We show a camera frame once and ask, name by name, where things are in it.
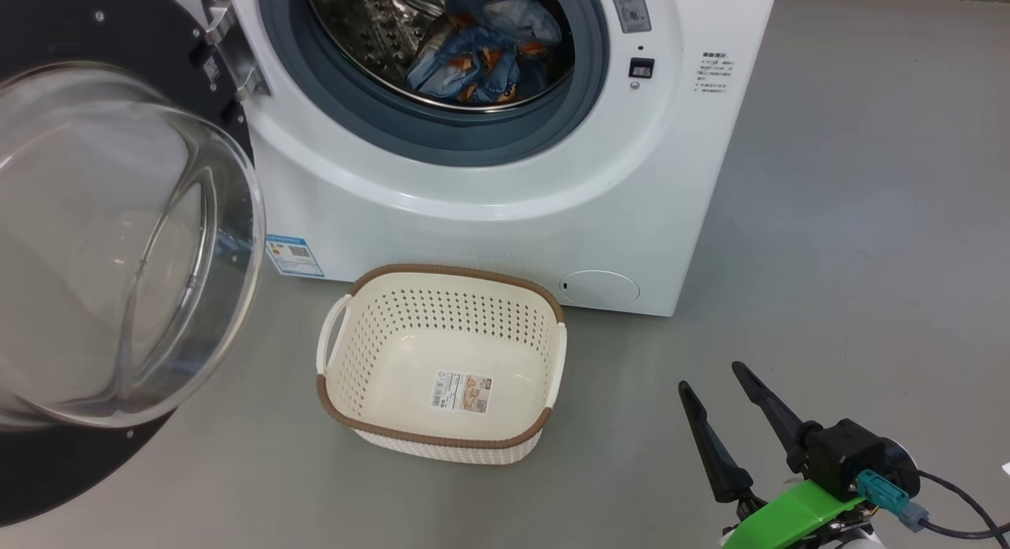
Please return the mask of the blue cartoon print trousers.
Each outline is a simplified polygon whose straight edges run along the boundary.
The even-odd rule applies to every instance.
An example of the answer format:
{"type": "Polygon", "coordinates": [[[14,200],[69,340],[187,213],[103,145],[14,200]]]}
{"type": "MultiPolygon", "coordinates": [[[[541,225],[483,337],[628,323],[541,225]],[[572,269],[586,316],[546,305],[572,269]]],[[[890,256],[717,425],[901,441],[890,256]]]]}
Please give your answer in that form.
{"type": "Polygon", "coordinates": [[[562,42],[563,30],[545,0],[444,0],[445,13],[460,25],[475,24],[520,43],[562,42]]]}

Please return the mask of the blue cartoon print shirt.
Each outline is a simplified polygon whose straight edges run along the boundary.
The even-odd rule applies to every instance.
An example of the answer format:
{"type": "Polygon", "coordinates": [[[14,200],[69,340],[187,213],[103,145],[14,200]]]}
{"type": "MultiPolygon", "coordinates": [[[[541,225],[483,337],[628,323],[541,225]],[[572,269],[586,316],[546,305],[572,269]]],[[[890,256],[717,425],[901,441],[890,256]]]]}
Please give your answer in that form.
{"type": "Polygon", "coordinates": [[[457,106],[518,103],[548,89],[554,49],[486,25],[441,24],[422,39],[404,85],[457,106]]]}

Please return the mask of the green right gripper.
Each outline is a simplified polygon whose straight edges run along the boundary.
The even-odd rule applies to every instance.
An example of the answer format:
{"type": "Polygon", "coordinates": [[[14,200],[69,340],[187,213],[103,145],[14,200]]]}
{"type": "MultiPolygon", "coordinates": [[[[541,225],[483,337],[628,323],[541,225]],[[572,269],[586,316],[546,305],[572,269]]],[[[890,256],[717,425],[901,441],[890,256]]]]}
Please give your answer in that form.
{"type": "MultiPolygon", "coordinates": [[[[803,420],[742,361],[733,362],[731,369],[751,404],[761,409],[771,424],[785,449],[787,466],[792,471],[803,471],[807,455],[797,439],[803,420]]],[[[691,385],[679,383],[679,399],[715,501],[732,503],[751,498],[753,477],[730,456],[691,385]]],[[[805,480],[725,533],[719,540],[719,549],[818,549],[862,524],[863,514],[858,509],[862,502],[865,499],[858,495],[840,501],[815,482],[805,480]]]]}

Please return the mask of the round drain filter cover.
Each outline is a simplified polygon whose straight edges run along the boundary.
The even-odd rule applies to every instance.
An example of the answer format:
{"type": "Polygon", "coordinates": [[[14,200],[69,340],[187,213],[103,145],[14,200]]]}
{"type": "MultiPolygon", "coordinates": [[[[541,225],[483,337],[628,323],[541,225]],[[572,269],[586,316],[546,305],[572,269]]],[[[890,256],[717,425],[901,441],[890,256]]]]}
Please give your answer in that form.
{"type": "Polygon", "coordinates": [[[641,295],[641,288],[627,276],[609,270],[580,270],[559,282],[560,295],[576,307],[595,309],[627,308],[641,295]]]}

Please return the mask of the black text instruction sticker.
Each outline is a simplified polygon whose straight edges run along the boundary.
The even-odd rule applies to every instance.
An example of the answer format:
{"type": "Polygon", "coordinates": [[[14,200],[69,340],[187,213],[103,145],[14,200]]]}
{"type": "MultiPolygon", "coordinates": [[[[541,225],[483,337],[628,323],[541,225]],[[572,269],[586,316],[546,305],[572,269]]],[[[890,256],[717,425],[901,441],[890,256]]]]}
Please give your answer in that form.
{"type": "Polygon", "coordinates": [[[702,52],[694,71],[693,90],[703,94],[725,94],[735,75],[736,61],[728,53],[702,52]]]}

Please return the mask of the black round glass washer door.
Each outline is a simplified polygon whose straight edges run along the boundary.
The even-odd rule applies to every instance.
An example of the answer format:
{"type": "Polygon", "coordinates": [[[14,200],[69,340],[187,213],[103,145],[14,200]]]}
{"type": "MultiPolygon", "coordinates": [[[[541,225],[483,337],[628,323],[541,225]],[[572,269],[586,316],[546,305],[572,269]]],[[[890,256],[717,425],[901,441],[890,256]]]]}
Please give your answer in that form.
{"type": "Polygon", "coordinates": [[[0,528],[107,480],[264,264],[237,0],[0,0],[0,528]]]}

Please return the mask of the cream perforated laundry basket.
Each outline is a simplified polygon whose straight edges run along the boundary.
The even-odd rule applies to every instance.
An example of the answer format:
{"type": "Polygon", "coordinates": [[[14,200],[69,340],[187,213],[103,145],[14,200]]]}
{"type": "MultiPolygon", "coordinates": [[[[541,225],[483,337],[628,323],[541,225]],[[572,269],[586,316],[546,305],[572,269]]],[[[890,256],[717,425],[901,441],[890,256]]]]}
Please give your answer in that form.
{"type": "Polygon", "coordinates": [[[336,301],[315,352],[319,401],[372,445],[437,461],[505,465],[533,452],[565,372],[556,298],[509,274],[379,267],[336,301]],[[486,415],[434,409],[434,376],[493,379],[486,415]]]}

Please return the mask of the blue energy label sticker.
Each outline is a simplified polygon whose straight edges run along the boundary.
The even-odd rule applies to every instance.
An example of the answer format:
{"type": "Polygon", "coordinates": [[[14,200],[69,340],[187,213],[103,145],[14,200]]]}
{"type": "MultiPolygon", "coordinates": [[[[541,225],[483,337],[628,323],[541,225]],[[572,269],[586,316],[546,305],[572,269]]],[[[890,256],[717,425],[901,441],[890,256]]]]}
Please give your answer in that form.
{"type": "Polygon", "coordinates": [[[264,237],[268,257],[281,274],[324,278],[306,240],[302,237],[267,235],[264,237]]]}

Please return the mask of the white front-load washing machine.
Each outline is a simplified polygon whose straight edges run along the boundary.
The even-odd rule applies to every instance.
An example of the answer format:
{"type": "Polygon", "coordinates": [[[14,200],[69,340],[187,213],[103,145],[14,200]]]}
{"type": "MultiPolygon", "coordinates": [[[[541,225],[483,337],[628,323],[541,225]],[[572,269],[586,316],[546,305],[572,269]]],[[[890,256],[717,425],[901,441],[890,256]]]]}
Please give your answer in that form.
{"type": "Polygon", "coordinates": [[[580,270],[634,280],[617,312],[670,316],[775,0],[545,0],[563,30],[548,89],[500,106],[426,99],[404,76],[444,0],[237,0],[268,93],[248,115],[267,232],[306,240],[325,279],[393,263],[514,274],[560,302],[580,270]],[[725,94],[693,90],[728,53],[725,94]]]}

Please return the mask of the grey warning sticker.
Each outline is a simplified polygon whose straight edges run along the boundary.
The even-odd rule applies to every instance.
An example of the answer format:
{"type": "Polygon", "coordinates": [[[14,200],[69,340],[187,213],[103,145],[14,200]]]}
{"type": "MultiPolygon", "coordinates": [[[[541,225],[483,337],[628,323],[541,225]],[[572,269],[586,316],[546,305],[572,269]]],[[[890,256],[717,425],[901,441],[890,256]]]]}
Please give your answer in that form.
{"type": "Polygon", "coordinates": [[[641,34],[652,31],[652,21],[646,0],[612,0],[624,34],[641,34]]]}

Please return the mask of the paper product label in basket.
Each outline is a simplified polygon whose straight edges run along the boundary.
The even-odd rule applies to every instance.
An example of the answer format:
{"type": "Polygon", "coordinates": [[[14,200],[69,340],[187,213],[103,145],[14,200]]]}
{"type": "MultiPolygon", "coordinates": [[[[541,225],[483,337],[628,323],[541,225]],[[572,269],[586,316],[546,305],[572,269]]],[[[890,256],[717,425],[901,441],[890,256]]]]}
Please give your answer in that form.
{"type": "Polygon", "coordinates": [[[434,409],[486,415],[492,390],[493,379],[490,377],[440,370],[434,376],[429,404],[434,409]]]}

